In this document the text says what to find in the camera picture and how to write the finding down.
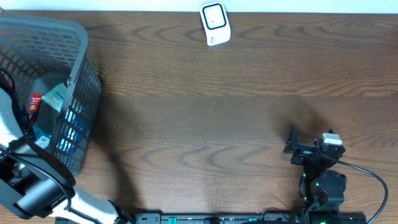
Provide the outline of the blue Oreo cookie pack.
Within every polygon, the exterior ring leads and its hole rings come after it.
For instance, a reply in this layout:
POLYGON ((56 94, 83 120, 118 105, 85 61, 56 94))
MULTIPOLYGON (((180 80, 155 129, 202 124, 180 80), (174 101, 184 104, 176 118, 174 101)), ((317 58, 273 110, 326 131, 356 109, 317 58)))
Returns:
POLYGON ((81 114, 85 109, 77 100, 73 100, 65 115, 65 122, 62 124, 60 131, 60 140, 56 149, 64 152, 66 155, 75 157, 74 161, 79 163, 83 160, 83 146, 86 145, 87 125, 81 114))

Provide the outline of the white green wipes pack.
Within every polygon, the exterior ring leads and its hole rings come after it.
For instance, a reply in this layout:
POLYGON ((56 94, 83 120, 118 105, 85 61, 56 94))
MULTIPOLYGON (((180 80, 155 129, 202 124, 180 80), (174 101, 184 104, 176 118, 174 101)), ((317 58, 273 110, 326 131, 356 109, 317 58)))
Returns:
POLYGON ((46 102, 55 111, 60 112, 67 93, 67 86, 60 83, 42 97, 42 101, 46 102))

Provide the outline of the blue mouthwash bottle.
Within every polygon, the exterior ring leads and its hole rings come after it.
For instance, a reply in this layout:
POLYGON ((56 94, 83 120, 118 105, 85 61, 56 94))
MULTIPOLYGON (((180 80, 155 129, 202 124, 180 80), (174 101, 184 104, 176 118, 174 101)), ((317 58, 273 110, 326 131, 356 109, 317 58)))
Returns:
POLYGON ((34 125, 33 129, 36 136, 35 144, 47 151, 49 148, 51 136, 42 131, 37 125, 34 125))

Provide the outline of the red coffee stick sachet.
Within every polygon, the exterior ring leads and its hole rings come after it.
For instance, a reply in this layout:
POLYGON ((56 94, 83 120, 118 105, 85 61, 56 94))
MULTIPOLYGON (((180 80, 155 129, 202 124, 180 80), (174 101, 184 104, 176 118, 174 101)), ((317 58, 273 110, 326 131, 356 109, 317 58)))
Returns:
POLYGON ((35 123, 35 120, 38 117, 43 95, 44 94, 41 93, 34 93, 31 97, 29 110, 28 110, 28 115, 31 125, 35 123))

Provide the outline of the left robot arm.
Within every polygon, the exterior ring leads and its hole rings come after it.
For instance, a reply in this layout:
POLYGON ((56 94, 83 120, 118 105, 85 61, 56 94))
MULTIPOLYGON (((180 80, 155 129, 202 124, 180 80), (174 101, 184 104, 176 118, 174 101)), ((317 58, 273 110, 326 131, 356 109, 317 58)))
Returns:
POLYGON ((66 165, 36 143, 15 80, 5 70, 1 70, 1 205, 26 220, 135 223, 113 202, 78 188, 66 165))

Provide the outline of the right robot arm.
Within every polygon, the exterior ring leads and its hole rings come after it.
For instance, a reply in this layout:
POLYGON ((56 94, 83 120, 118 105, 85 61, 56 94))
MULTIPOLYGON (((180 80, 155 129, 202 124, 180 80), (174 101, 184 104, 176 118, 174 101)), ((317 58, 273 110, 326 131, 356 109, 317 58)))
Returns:
POLYGON ((338 213, 344 202, 346 176, 332 170, 345 152, 343 141, 333 130, 322 134, 312 146, 299 142, 297 127, 293 126, 283 153, 291 154, 291 163, 303 167, 299 194, 306 207, 299 211, 301 223, 326 223, 338 213))

